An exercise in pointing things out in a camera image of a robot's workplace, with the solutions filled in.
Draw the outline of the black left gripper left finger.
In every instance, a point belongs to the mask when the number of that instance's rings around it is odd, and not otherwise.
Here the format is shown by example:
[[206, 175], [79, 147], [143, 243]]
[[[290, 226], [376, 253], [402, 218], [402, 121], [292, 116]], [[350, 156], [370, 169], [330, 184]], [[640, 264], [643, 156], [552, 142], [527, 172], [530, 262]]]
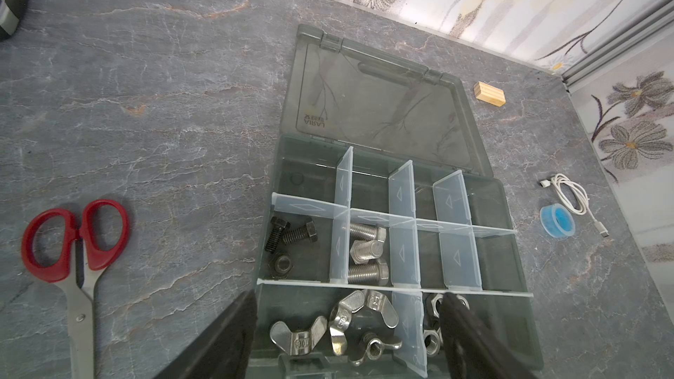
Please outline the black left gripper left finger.
[[254, 291], [245, 291], [158, 378], [243, 378], [257, 322]]

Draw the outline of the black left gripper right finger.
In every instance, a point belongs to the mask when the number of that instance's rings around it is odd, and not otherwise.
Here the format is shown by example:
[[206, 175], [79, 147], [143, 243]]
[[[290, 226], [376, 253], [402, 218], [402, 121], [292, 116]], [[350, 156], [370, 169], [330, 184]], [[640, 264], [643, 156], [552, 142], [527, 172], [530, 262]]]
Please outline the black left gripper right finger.
[[454, 293], [442, 295], [440, 327], [452, 378], [533, 378]]

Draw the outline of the steel hex nut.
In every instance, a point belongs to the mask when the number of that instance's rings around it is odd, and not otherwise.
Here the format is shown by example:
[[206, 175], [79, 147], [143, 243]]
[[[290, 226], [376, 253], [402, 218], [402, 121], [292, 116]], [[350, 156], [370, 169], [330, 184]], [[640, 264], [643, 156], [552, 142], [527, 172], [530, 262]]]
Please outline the steel hex nut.
[[442, 349], [442, 334], [439, 329], [426, 329], [423, 339], [428, 357], [435, 357]]
[[440, 319], [442, 307], [442, 293], [428, 294], [425, 297], [426, 313], [430, 319]]

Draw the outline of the steel wing nut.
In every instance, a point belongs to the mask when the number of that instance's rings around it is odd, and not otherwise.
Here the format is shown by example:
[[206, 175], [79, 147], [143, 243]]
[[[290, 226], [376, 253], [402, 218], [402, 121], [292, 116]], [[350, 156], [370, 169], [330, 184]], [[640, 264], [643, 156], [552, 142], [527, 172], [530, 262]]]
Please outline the steel wing nut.
[[277, 321], [270, 328], [271, 341], [290, 356], [310, 354], [328, 329], [328, 320], [319, 316], [308, 330], [291, 331], [284, 321]]
[[378, 312], [388, 328], [395, 329], [398, 326], [398, 313], [388, 296], [381, 291], [368, 290], [365, 306], [374, 312]]
[[382, 339], [376, 333], [368, 332], [363, 335], [356, 349], [349, 356], [349, 362], [353, 366], [361, 366], [365, 361], [379, 360], [385, 351], [399, 350], [403, 347], [403, 340], [393, 336]]
[[342, 298], [333, 308], [328, 322], [328, 330], [335, 356], [343, 356], [347, 353], [349, 344], [346, 331], [349, 329], [354, 315], [364, 306], [365, 292], [356, 290]]

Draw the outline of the black hex nut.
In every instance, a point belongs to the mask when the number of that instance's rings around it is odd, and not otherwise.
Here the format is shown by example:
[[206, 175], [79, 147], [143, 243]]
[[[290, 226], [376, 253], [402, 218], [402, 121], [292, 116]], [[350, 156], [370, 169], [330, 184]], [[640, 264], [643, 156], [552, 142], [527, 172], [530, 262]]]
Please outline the black hex nut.
[[270, 261], [270, 275], [275, 280], [286, 279], [293, 269], [293, 261], [287, 254], [277, 254]]

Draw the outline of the black hex bolt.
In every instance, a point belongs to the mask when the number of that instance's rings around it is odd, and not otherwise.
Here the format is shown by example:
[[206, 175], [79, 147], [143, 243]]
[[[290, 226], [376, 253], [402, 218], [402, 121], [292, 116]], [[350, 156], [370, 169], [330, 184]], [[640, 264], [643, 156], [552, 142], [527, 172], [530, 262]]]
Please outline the black hex bolt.
[[307, 222], [304, 226], [287, 231], [282, 236], [285, 245], [291, 245], [302, 241], [315, 243], [318, 240], [316, 226], [313, 221]]
[[285, 219], [273, 216], [270, 219], [270, 226], [271, 230], [268, 239], [266, 240], [264, 250], [267, 253], [275, 254], [275, 252], [277, 252], [279, 243], [282, 241], [285, 231], [290, 226], [290, 223]]

